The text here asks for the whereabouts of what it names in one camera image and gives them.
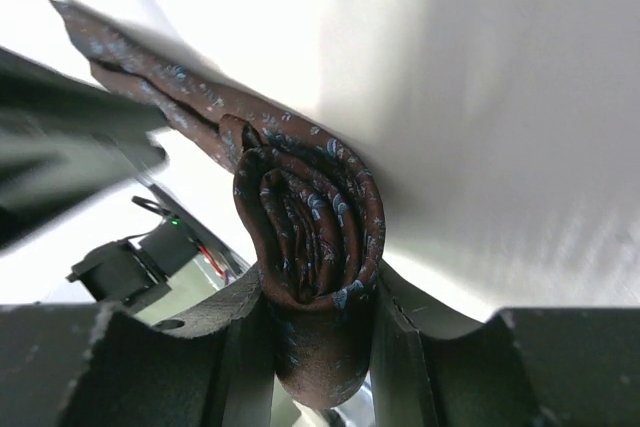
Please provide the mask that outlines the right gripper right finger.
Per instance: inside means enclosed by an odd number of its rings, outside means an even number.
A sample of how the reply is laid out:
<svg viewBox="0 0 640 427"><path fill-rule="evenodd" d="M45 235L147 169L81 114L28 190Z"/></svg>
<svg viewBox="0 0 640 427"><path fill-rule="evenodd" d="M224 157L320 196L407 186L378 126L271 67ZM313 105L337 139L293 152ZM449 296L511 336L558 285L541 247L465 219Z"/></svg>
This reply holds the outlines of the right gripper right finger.
<svg viewBox="0 0 640 427"><path fill-rule="evenodd" d="M371 381L379 426L536 426L511 330L471 319L379 270Z"/></svg>

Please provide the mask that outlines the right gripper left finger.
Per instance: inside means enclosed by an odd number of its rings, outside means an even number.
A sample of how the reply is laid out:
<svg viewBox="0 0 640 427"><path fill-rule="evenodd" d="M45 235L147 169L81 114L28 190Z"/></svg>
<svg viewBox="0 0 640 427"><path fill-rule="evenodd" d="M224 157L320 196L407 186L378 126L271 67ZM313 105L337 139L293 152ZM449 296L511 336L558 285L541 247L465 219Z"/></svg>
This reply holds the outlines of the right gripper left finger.
<svg viewBox="0 0 640 427"><path fill-rule="evenodd" d="M114 307L95 317L67 426L267 426L274 368L266 309L249 272L206 302L216 331L180 337Z"/></svg>

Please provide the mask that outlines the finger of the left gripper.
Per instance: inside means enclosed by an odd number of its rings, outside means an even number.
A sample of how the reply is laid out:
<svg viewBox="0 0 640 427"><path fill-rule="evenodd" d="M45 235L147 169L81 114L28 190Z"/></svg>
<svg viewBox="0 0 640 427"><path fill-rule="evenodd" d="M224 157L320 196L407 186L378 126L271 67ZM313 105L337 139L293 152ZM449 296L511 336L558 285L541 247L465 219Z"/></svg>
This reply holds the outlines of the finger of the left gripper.
<svg viewBox="0 0 640 427"><path fill-rule="evenodd" d="M162 165L155 108L1 51L1 244Z"/></svg>

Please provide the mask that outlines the brown floral tie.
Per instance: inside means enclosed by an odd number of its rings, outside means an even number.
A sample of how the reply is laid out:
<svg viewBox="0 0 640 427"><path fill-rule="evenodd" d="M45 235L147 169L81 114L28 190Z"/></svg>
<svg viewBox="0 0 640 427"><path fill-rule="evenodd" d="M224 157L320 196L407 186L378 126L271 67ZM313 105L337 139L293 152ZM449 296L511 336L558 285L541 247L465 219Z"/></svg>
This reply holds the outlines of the brown floral tie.
<svg viewBox="0 0 640 427"><path fill-rule="evenodd" d="M54 8L103 87L158 107L233 175L283 387L315 409L348 400L369 368L385 243L383 204L365 163L294 112L206 80L81 7Z"/></svg>

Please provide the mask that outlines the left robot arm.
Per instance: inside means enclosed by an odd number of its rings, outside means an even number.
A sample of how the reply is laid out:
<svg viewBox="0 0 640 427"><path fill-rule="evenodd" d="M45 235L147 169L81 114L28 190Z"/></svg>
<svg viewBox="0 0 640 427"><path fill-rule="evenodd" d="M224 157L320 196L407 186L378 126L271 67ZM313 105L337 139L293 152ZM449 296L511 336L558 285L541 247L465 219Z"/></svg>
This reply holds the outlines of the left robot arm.
<svg viewBox="0 0 640 427"><path fill-rule="evenodd" d="M141 309L169 281L202 263L223 285L249 265L148 173L166 160L149 132L166 126L152 107L1 52L1 246L7 248L98 193L136 180L152 193L133 203L157 215L148 233L99 246L71 268L98 302Z"/></svg>

